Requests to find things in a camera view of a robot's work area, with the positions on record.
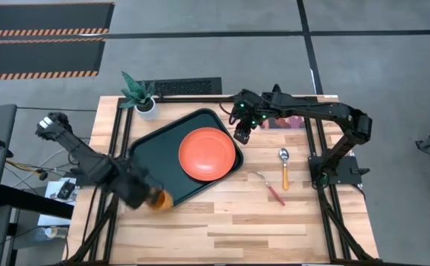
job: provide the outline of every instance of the white pot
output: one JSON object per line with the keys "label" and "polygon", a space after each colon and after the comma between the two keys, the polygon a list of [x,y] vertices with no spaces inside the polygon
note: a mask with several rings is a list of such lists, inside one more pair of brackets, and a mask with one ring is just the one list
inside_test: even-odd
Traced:
{"label": "white pot", "polygon": [[154,101],[153,98],[151,98],[151,100],[153,101],[153,108],[151,108],[151,110],[146,111],[146,112],[141,112],[140,110],[138,110],[138,108],[135,106],[134,109],[136,109],[136,112],[138,112],[141,116],[141,118],[143,120],[154,120],[157,118],[159,112],[157,111],[157,104]]}

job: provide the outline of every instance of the red-handled fork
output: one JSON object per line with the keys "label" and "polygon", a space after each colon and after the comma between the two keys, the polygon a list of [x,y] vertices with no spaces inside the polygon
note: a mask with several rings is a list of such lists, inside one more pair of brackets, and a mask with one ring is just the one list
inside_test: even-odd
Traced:
{"label": "red-handled fork", "polygon": [[267,182],[267,180],[266,180],[266,177],[264,176],[264,175],[262,175],[261,173],[259,173],[259,172],[256,172],[256,171],[252,171],[251,173],[254,173],[254,174],[257,174],[257,175],[259,175],[260,177],[262,177],[262,179],[265,181],[265,183],[266,183],[266,186],[267,186],[267,188],[271,191],[271,193],[274,195],[274,197],[283,205],[283,206],[285,206],[286,205],[286,203],[284,202],[284,200],[281,198],[281,196],[279,196],[279,194],[277,194],[277,192],[274,190],[274,188],[271,186],[271,185],[269,185],[269,183]]}

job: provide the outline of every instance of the potted plant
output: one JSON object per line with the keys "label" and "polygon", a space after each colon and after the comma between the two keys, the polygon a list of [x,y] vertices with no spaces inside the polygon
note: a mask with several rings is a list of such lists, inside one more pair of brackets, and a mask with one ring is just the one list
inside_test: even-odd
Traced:
{"label": "potted plant", "polygon": [[153,95],[156,92],[154,82],[151,82],[146,88],[144,81],[141,83],[136,82],[128,73],[121,72],[125,79],[128,89],[121,89],[121,92],[125,95],[128,101],[122,103],[120,108],[132,108],[140,114],[144,120],[153,120],[157,117],[156,102],[153,99]]}

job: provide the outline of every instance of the concrete floor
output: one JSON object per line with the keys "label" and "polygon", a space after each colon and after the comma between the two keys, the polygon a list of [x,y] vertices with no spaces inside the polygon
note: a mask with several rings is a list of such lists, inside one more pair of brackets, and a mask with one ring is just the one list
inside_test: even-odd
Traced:
{"label": "concrete floor", "polygon": [[[0,0],[0,3],[61,0]],[[293,0],[116,0],[110,33],[197,30],[300,30]],[[315,30],[430,30],[430,0],[304,0]],[[430,156],[414,147],[430,133],[430,35],[314,37],[325,94],[373,118],[370,143],[357,147],[366,204],[380,257],[430,265]],[[257,92],[279,83],[285,92],[312,94],[302,37],[111,40],[99,76],[0,81],[0,104],[95,109],[101,95],[119,94],[119,71],[138,79],[222,77],[223,92]],[[60,149],[34,136],[46,111],[19,110],[11,149],[40,163]],[[75,132],[90,136],[93,112],[67,112]],[[66,162],[60,154],[48,163]],[[3,183],[16,178],[5,172]],[[32,186],[43,186],[30,178]],[[62,243],[18,252],[17,265],[57,262]]]}

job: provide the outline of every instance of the desk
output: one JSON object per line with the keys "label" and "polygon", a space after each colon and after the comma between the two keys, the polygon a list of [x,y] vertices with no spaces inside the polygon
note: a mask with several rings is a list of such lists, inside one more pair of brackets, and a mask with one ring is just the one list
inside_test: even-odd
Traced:
{"label": "desk", "polygon": [[[318,96],[318,100],[338,98]],[[118,97],[100,98],[90,140],[95,151],[109,150],[117,101]],[[129,143],[199,108],[213,109],[228,131],[234,131],[235,126],[228,125],[228,116],[215,103],[160,103],[159,108],[160,117],[155,121],[146,122],[136,113],[133,115]],[[226,109],[231,109],[230,103],[226,103]],[[120,124],[115,154],[120,153],[124,123]],[[313,128],[320,151],[316,127]],[[343,134],[333,122],[324,122],[324,131],[328,146],[333,146]],[[245,157],[239,171],[172,211],[154,213],[145,205],[133,211],[121,203],[110,264],[328,262],[317,193],[310,186],[310,150],[305,130],[257,129],[251,133],[249,144],[239,147]],[[281,184],[281,147],[290,153],[289,191],[284,191]],[[282,207],[264,182],[249,171],[262,172],[284,197],[286,206]],[[337,189],[345,225],[365,251],[377,257],[363,196],[351,185],[338,185]],[[93,188],[82,190],[76,200],[68,237],[71,254],[81,244],[92,191]],[[90,228],[95,221],[96,205]],[[334,225],[332,232],[337,257],[341,258]],[[100,236],[98,259],[103,254],[101,239],[105,235],[103,231]]]}

